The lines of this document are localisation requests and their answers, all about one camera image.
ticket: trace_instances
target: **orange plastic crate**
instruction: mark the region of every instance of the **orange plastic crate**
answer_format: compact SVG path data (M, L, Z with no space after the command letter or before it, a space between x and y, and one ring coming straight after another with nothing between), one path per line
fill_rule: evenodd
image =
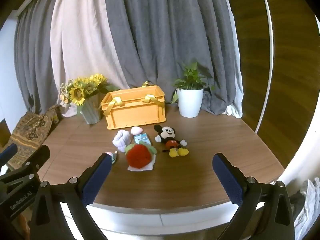
M102 100L101 107L109 130L166 120L164 92L159 86L110 92Z

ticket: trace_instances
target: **red fuzzy ball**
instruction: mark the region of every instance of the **red fuzzy ball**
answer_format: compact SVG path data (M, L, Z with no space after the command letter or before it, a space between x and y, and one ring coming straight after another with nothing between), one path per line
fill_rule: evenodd
M152 156L146 146L136 144L127 152L126 158L131 167L141 169L151 162Z

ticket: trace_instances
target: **red shorts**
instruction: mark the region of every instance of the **red shorts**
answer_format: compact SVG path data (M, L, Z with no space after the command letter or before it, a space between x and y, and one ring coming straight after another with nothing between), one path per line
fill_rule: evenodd
M179 146L179 143L177 143L176 140L170 140L165 143L165 147L167 149L177 148L178 146Z

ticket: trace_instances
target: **mickey mouse plush toy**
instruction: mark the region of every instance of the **mickey mouse plush toy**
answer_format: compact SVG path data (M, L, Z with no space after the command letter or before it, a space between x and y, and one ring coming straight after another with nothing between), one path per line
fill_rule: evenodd
M175 129L169 126L162 127L159 124L154 126L154 129L158 132L158 135L155 137L156 142L161 142L165 144L166 150L163 152L169 152L170 157L185 156L189 153L187 149L184 149L183 146L187 145L185 140L177 141L175 137Z

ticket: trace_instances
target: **yellow ribbon handle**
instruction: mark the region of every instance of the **yellow ribbon handle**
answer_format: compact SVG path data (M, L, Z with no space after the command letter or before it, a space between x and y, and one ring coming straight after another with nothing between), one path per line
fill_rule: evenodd
M121 100L120 97L115 97L115 98L112 99L112 101L109 103L108 108L103 112L103 114L104 114L105 116L108 116L108 115L110 114L110 112L111 112L111 109L113 108L113 106L114 106L116 103L117 103L119 106L123 106L123 105L124 105L124 102Z
M156 103L158 106L162 106L163 102L160 102L154 95L146 95L145 98L143 98L141 101L144 103L150 103L150 100L154 103Z
M144 82L143 85L142 85L143 88L148 87L148 86L152 86L152 84L149 83L148 81Z

